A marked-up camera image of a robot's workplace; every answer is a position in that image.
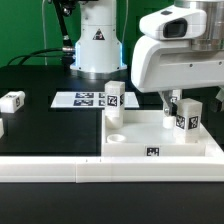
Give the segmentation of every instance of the warning label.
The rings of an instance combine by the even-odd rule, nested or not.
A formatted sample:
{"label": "warning label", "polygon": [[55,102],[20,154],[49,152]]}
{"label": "warning label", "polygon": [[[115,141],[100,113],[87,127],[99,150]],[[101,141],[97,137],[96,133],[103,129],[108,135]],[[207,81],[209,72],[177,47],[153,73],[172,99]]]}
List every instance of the warning label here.
{"label": "warning label", "polygon": [[105,40],[103,33],[100,29],[97,30],[95,36],[93,37],[93,40]]}

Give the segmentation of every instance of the white platform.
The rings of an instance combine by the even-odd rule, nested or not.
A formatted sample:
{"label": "white platform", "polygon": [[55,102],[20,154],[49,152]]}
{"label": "white platform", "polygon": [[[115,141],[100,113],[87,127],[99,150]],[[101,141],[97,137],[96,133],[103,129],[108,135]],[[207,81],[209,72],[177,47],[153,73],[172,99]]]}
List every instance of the white platform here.
{"label": "white platform", "polygon": [[[171,130],[163,130],[162,114],[125,111],[124,127],[116,131],[106,129],[102,114],[101,157],[2,156],[0,182],[224,181],[224,153],[205,128],[198,143],[178,145]],[[127,142],[107,143],[113,133],[125,134]],[[160,148],[157,157],[147,156],[153,146]]]}

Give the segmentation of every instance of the white plastic box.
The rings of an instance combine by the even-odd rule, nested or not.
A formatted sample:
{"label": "white plastic box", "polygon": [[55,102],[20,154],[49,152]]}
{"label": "white plastic box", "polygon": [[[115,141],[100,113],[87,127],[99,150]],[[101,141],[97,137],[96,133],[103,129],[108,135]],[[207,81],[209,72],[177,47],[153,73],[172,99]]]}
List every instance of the white plastic box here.
{"label": "white plastic box", "polygon": [[[108,136],[124,136],[125,143],[108,143]],[[102,113],[102,156],[121,157],[204,157],[222,156],[222,149],[200,125],[197,143],[178,143],[173,129],[163,128],[163,111],[126,110],[123,127],[117,130],[105,125]]]}

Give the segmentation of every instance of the cable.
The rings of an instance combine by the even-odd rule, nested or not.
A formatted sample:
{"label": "cable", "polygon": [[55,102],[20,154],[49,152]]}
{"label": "cable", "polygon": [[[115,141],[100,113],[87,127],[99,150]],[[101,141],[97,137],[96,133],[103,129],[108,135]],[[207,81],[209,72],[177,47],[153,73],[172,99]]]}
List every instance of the cable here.
{"label": "cable", "polygon": [[23,63],[25,61],[27,61],[30,57],[37,55],[37,54],[42,54],[42,53],[49,53],[49,52],[56,52],[56,51],[62,51],[62,48],[49,48],[49,49],[44,49],[44,50],[40,50],[40,51],[35,51],[29,55],[27,55],[26,57],[24,57],[18,65],[23,65]]}
{"label": "cable", "polygon": [[47,49],[47,34],[46,34],[46,17],[45,17],[45,3],[47,0],[42,1],[42,26],[44,36],[44,49]]}
{"label": "cable", "polygon": [[122,37],[122,45],[124,44],[124,37],[126,33],[126,28],[127,28],[128,11],[129,11],[129,0],[126,0],[126,16],[125,16],[124,31],[123,31],[123,37]]}
{"label": "cable", "polygon": [[35,57],[35,58],[44,58],[44,57],[47,57],[47,58],[61,58],[62,57],[62,55],[46,55],[46,54],[44,54],[44,55],[19,55],[19,56],[17,56],[17,57],[14,57],[14,58],[12,58],[8,63],[7,63],[7,66],[9,66],[13,61],[15,61],[16,59],[19,59],[19,58],[25,58],[25,57],[29,57],[29,58],[33,58],[33,57]]}

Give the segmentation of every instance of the black table surface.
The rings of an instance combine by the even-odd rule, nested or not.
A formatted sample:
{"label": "black table surface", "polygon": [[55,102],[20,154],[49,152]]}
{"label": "black table surface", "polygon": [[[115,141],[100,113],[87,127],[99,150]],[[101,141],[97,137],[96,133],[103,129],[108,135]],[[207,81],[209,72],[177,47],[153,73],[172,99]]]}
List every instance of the black table surface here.
{"label": "black table surface", "polygon": [[[15,114],[2,114],[0,156],[100,155],[101,110],[50,105],[57,91],[104,91],[105,82],[77,79],[57,66],[1,68],[1,96],[23,90],[26,100]],[[0,223],[223,224],[224,184],[2,183]]]}

